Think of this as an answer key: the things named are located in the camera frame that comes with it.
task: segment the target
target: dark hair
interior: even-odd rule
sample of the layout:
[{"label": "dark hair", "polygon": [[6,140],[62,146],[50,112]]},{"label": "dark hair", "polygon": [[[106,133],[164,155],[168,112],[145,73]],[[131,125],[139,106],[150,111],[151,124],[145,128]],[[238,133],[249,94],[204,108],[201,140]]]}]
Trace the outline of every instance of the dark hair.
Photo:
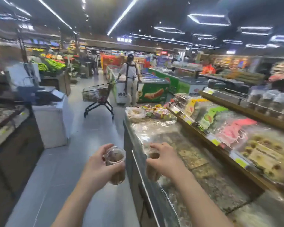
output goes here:
[{"label": "dark hair", "polygon": [[129,54],[128,56],[127,56],[127,63],[131,63],[133,61],[133,54]]}]

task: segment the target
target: shopping cart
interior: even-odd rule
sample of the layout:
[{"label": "shopping cart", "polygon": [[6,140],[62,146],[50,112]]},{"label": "shopping cart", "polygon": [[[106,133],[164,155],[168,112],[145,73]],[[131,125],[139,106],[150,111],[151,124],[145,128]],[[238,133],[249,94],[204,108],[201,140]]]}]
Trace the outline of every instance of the shopping cart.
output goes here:
[{"label": "shopping cart", "polygon": [[84,118],[87,116],[89,111],[97,108],[100,105],[104,105],[113,115],[113,120],[114,120],[113,106],[107,101],[109,93],[113,88],[113,86],[114,85],[112,83],[107,83],[107,84],[91,86],[88,88],[84,88],[82,90],[83,101],[93,102],[85,109]]}]

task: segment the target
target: wooden shelf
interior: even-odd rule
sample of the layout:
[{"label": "wooden shelf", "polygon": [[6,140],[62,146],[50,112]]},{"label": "wooden shelf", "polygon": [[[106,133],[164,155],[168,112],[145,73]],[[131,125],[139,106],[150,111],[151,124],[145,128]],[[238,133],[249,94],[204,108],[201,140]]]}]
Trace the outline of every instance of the wooden shelf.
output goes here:
[{"label": "wooden shelf", "polygon": [[205,99],[208,99],[208,100],[210,100],[210,101],[212,101],[216,104],[219,104],[219,105],[224,106],[228,109],[231,109],[235,112],[243,114],[248,118],[254,119],[254,120],[259,121],[259,122],[264,122],[266,124],[269,124],[273,127],[276,127],[278,129],[284,131],[284,121],[278,120],[277,118],[274,118],[274,117],[271,117],[271,116],[267,116],[263,113],[255,111],[253,109],[245,108],[245,107],[242,107],[238,104],[231,103],[229,101],[226,101],[225,99],[221,99],[219,97],[213,96],[213,95],[208,94],[208,93],[203,92],[203,91],[200,91],[199,93]]},{"label": "wooden shelf", "polygon": [[182,116],[179,115],[179,113],[174,113],[169,107],[167,107],[168,110],[172,114],[174,114],[177,117],[177,121],[180,122],[194,137],[198,137],[203,143],[205,143],[209,148],[208,150],[212,152],[212,154],[217,154],[221,156],[224,160],[226,160],[230,165],[237,168],[240,172],[242,172],[245,176],[247,176],[250,180],[252,180],[256,185],[258,185],[261,189],[265,190],[271,190],[271,191],[277,191],[281,193],[284,197],[284,187],[278,186],[277,184],[274,184],[273,182],[269,181],[265,177],[250,172],[246,170],[245,168],[241,167],[238,163],[236,163],[229,155],[229,152],[224,150],[220,146],[216,146],[212,141],[207,139],[207,136],[205,133],[203,133],[201,130],[199,130],[196,126],[188,124]]}]

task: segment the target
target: white pants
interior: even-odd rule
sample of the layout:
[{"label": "white pants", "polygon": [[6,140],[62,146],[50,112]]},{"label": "white pants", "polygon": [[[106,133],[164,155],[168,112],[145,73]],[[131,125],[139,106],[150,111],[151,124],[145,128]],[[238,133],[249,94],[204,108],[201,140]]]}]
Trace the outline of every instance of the white pants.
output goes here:
[{"label": "white pants", "polygon": [[138,86],[138,78],[127,79],[127,88],[126,88],[126,107],[135,107],[137,104],[137,86]]}]

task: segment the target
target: gray tiled floor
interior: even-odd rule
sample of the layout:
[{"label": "gray tiled floor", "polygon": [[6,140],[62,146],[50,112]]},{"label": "gray tiled floor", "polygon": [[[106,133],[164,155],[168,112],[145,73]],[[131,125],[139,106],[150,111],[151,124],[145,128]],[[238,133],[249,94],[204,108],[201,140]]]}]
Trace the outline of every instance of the gray tiled floor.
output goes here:
[{"label": "gray tiled floor", "polygon": [[[116,105],[112,94],[114,121],[104,106],[89,112],[85,119],[83,117],[89,103],[82,101],[82,89],[106,82],[100,72],[93,79],[79,79],[78,84],[71,87],[69,104],[74,121],[69,145],[43,152],[6,227],[49,227],[75,187],[88,157],[106,143],[123,146],[124,107]],[[118,186],[107,184],[95,194],[85,213],[83,226],[139,226],[128,179]]]}]

